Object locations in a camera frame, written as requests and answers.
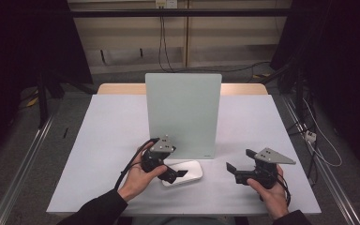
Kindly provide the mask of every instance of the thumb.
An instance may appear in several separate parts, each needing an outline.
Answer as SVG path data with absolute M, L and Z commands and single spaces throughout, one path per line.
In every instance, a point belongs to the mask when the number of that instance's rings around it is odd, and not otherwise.
M 250 185 L 251 188 L 256 190 L 263 199 L 265 199 L 265 197 L 268 195 L 267 190 L 258 181 L 249 178 L 247 180 L 247 183 Z
M 165 173 L 166 170 L 168 170 L 167 166 L 160 165 L 160 166 L 156 167 L 153 171 L 149 172 L 148 175 L 150 176 L 151 179 L 153 179 L 154 177 L 157 177 L 157 176 Z

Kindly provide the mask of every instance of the person's right hand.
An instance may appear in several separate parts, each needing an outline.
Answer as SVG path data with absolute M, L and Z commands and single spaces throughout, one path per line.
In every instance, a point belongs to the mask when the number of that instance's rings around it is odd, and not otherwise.
M 277 170 L 278 173 L 283 176 L 283 171 L 278 165 Z M 278 182 L 276 182 L 271 189 L 264 188 L 259 182 L 251 178 L 247 180 L 247 183 L 262 196 L 268 214 L 273 220 L 289 214 L 285 190 Z

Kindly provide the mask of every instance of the white cable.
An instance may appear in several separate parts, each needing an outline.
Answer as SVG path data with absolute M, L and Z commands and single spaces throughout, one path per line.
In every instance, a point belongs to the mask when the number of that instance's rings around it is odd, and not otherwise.
M 317 121 L 316 121 L 315 118 L 314 118 L 314 115 L 313 115 L 311 109 L 310 109 L 309 106 L 308 106 L 308 103 L 306 102 L 306 100 L 305 100 L 304 98 L 303 98 L 303 100 L 305 101 L 305 103 L 306 103 L 306 105 L 307 105 L 307 107 L 308 107 L 308 110 L 309 110 L 309 112 L 311 113 L 311 118 L 312 118 L 312 120 L 314 121 L 314 124 L 317 126 L 317 129 L 320 131 L 320 133 L 323 135 L 323 137 L 329 142 L 329 144 L 330 144 L 330 145 L 332 146 L 332 148 L 335 150 L 338 158 L 340 159 L 340 162 L 339 162 L 339 164 L 334 165 L 334 164 L 326 161 L 326 159 L 325 159 L 321 154 L 319 154 L 314 148 L 312 148 L 313 151 L 314 151 L 314 152 L 317 154 L 317 156 L 318 156 L 320 159 L 322 159 L 326 164 L 328 164 L 328 165 L 330 165 L 330 166 L 333 166 L 333 167 L 339 167 L 339 166 L 341 166 L 341 164 L 343 164 L 343 160 L 341 159 L 341 156 L 340 156 L 340 154 L 338 153 L 338 150 L 337 150 L 336 147 L 326 138 L 326 136 L 323 134 L 323 132 L 321 131 L 320 127 L 318 126 Z

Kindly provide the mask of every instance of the black sleeve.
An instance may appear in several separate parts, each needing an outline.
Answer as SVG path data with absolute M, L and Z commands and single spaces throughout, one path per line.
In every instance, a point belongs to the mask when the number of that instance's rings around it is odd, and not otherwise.
M 284 217 L 276 219 L 273 225 L 311 225 L 311 223 L 300 210 L 297 210 Z
M 58 225 L 113 225 L 128 207 L 116 190 L 111 190 L 84 204 L 73 215 L 64 218 Z

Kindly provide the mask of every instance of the white table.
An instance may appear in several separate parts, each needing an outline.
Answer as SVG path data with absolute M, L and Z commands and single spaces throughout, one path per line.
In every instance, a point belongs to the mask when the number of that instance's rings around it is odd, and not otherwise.
M 68 214 L 109 191 L 137 147 L 149 139 L 146 96 L 93 96 L 66 168 L 47 212 Z M 252 216 L 266 214 L 251 188 L 235 184 L 226 162 L 238 170 L 253 170 L 256 152 L 270 147 L 292 158 L 282 165 L 292 194 L 290 211 L 319 214 L 321 209 L 271 96 L 221 96 L 215 159 L 199 160 L 201 180 L 164 187 L 155 179 L 129 202 L 124 216 Z M 176 161 L 165 160 L 167 164 Z

